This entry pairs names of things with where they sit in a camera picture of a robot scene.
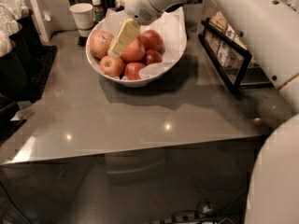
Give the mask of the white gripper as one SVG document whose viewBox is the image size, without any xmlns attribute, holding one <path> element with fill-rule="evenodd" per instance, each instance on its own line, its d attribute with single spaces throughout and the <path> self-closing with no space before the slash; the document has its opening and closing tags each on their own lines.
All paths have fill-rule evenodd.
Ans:
<svg viewBox="0 0 299 224">
<path fill-rule="evenodd" d="M 121 24 L 112 39 L 107 54 L 119 58 L 127 47 L 139 36 L 140 24 L 149 25 L 158 20 L 171 6 L 183 0 L 124 0 L 124 11 L 130 18 Z"/>
</svg>

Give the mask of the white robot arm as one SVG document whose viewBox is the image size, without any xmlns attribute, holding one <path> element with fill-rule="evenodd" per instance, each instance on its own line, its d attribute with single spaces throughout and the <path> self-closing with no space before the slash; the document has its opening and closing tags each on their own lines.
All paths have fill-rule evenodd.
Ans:
<svg viewBox="0 0 299 224">
<path fill-rule="evenodd" d="M 149 25 L 188 0 L 118 0 Z M 262 115 L 283 118 L 254 164 L 244 224 L 299 224 L 299 15 L 280 0 L 211 0 L 271 81 L 258 91 Z"/>
</svg>

